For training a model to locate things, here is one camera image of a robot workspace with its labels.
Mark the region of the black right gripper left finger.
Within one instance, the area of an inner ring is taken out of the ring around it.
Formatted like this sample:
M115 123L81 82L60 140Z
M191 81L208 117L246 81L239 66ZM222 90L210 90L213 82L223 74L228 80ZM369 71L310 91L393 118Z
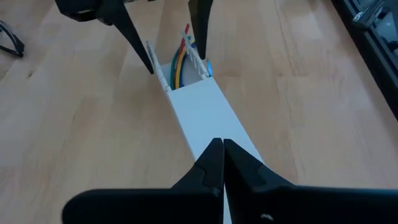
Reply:
M224 145L214 138L169 189L95 189L71 198L63 224L223 224Z

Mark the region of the white slotted cable duct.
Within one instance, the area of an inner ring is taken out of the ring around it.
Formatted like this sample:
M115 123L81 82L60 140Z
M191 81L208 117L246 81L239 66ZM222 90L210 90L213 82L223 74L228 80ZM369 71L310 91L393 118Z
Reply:
M208 62L204 62L199 57L195 39L183 32L182 39L185 42L182 52L177 50L172 61L162 65L158 61L152 44L149 41L146 42L154 74L166 93L213 76L212 72L208 70Z

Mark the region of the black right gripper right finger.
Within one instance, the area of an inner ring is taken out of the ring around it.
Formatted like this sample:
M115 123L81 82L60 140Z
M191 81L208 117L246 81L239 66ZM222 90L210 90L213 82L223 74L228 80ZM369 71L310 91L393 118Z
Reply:
M233 140L224 148L232 224L398 224L398 190L295 185Z

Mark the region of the black frame eyeglasses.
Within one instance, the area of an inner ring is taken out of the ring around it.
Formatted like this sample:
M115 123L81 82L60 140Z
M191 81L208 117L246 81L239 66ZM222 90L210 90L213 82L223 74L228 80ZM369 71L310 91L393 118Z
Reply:
M15 57L22 58L24 56L25 45L24 43L18 38L18 36L12 31L11 27L4 21L0 20L0 34L4 32L11 40L14 48L10 49L3 45L0 45L0 50L3 50Z

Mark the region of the black aluminium table frame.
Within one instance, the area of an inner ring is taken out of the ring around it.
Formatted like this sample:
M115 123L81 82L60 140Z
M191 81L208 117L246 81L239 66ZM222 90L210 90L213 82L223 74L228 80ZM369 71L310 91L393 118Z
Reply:
M398 120L398 0L331 0Z

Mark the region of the white duct cover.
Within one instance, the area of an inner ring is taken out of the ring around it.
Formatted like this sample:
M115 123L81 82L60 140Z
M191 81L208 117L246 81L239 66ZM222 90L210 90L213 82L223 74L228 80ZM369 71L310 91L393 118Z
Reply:
M176 186L196 184L221 195L216 221L235 224L224 187L224 144L232 139L259 161L262 158L214 78L167 92L195 163Z

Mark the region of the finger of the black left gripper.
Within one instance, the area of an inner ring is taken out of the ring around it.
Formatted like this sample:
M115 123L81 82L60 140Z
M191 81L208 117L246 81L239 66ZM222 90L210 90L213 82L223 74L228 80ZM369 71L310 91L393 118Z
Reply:
M213 0L189 0L188 9L197 50L200 58L206 58L206 43L208 36L208 24Z
M136 51L149 73L153 74L152 62L129 16L124 0L102 0L96 16L98 19L114 25L120 31Z

